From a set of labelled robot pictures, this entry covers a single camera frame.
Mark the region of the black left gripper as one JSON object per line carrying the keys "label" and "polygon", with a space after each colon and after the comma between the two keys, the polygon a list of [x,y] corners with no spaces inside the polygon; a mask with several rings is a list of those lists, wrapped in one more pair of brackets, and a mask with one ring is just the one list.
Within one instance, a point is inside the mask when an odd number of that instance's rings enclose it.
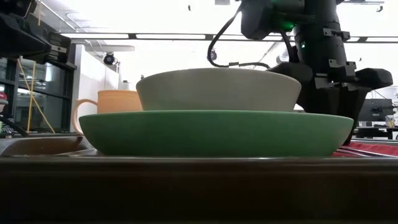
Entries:
{"label": "black left gripper", "polygon": [[67,63],[72,42],[69,37],[49,32],[46,40],[34,34],[25,19],[7,15],[26,17],[35,8],[36,0],[1,0],[1,57]]}

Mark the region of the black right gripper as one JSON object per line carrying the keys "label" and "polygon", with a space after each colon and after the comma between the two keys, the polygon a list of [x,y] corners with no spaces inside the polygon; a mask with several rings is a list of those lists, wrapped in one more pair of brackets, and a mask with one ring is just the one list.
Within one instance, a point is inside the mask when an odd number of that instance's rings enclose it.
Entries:
{"label": "black right gripper", "polygon": [[[370,89],[375,90],[392,85],[392,75],[381,68],[356,69],[354,62],[346,59],[344,41],[350,38],[349,32],[326,27],[316,29],[294,28],[295,46],[293,59],[270,69],[298,80],[302,85],[310,82],[314,86],[304,86],[298,105],[308,113],[337,114],[353,119],[351,131],[344,145],[351,142],[353,131],[358,123],[359,113]],[[326,88],[331,83],[350,83],[365,87],[357,90]]]}

